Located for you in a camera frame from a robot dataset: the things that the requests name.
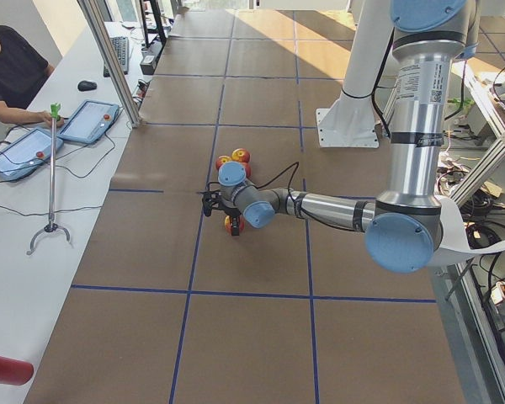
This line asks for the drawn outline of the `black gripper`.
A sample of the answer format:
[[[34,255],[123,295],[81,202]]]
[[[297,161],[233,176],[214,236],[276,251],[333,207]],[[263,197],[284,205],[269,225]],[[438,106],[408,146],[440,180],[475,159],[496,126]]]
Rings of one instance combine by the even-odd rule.
[[[230,202],[225,202],[224,200],[221,201],[221,208],[228,216],[231,217],[230,219],[231,235],[233,237],[239,236],[240,235],[239,217],[242,214],[241,211],[234,204]]]

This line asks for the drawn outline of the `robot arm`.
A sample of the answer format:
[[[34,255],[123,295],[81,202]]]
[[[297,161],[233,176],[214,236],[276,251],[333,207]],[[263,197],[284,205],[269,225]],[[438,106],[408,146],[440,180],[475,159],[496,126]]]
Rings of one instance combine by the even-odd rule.
[[[293,189],[263,190],[236,162],[218,171],[203,210],[226,212],[261,228],[276,214],[312,219],[364,234],[381,267],[411,273],[463,262],[476,255],[454,201],[434,186],[444,142],[444,106],[452,61],[473,56],[480,18],[477,1],[367,1],[357,23],[339,98],[316,112],[323,147],[377,147],[373,97],[388,56],[399,64],[390,132],[391,173],[374,200],[351,200]]]

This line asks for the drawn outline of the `apple nearest robot base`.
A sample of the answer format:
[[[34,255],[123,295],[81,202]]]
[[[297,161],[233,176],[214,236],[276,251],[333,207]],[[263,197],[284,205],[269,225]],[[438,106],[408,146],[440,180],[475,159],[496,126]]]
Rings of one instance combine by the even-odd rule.
[[[251,159],[250,152],[245,148],[237,148],[231,153],[231,159],[235,162],[249,163]]]

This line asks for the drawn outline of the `apple toward arm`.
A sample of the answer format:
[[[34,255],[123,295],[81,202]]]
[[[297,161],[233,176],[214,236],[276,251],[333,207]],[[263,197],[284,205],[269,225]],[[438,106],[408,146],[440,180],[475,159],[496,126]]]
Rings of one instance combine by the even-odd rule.
[[[223,163],[218,171],[223,204],[236,208],[241,214],[252,203],[251,183],[247,179],[249,173],[247,163],[235,161]]]

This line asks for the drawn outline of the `person's hand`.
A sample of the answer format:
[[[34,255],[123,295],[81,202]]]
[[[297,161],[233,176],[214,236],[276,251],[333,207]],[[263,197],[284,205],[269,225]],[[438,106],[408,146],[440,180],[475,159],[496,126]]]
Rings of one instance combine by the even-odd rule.
[[[53,123],[56,123],[57,128],[61,128],[65,124],[65,120],[61,116],[54,119],[50,114],[45,115],[44,121],[49,128],[52,127]]]

